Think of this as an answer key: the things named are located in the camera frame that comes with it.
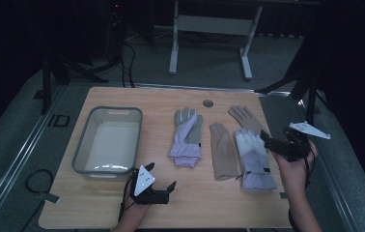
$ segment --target forearm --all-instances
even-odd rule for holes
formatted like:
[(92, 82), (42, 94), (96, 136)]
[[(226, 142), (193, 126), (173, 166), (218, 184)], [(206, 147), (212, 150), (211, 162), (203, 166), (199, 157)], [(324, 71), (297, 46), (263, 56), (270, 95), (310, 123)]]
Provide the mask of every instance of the forearm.
[(292, 218), (300, 231), (322, 231), (304, 192), (301, 194), (288, 194), (288, 200)]
[(130, 217), (124, 217), (121, 221), (111, 230), (111, 232), (132, 232), (135, 231), (140, 225), (141, 220), (136, 220)]

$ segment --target white glove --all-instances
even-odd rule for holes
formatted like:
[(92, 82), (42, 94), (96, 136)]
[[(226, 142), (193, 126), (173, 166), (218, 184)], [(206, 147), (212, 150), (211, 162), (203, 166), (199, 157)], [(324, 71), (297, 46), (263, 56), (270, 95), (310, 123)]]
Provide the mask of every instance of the white glove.
[(252, 191), (276, 189), (270, 175), (265, 142), (252, 130), (235, 132), (243, 171), (242, 188)]

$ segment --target clear plastic tub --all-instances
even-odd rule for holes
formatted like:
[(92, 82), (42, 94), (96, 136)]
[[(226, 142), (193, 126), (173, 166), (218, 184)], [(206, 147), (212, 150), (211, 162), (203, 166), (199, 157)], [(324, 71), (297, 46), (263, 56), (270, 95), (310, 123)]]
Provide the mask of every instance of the clear plastic tub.
[(87, 179), (126, 180), (134, 168), (142, 120), (135, 107), (92, 109), (71, 163), (74, 171)]

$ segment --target beige glove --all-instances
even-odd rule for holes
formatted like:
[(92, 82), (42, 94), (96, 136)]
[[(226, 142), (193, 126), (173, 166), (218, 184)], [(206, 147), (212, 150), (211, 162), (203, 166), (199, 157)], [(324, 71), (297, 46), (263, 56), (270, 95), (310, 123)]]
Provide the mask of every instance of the beige glove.
[(218, 123), (210, 125), (213, 174), (216, 181), (239, 175), (234, 142), (228, 130)]
[(244, 105), (233, 105), (228, 110), (228, 113), (237, 119), (242, 128), (252, 130), (256, 134), (261, 134), (261, 130), (267, 132), (264, 126), (258, 121), (257, 117), (255, 117), (251, 110)]

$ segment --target purple glove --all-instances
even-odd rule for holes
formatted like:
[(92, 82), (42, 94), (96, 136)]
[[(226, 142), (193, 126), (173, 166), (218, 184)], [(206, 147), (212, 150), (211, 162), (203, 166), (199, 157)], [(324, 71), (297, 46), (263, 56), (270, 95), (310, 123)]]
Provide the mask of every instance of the purple glove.
[(201, 160), (203, 116), (194, 109), (176, 111), (177, 130), (169, 158), (176, 166), (194, 167)]

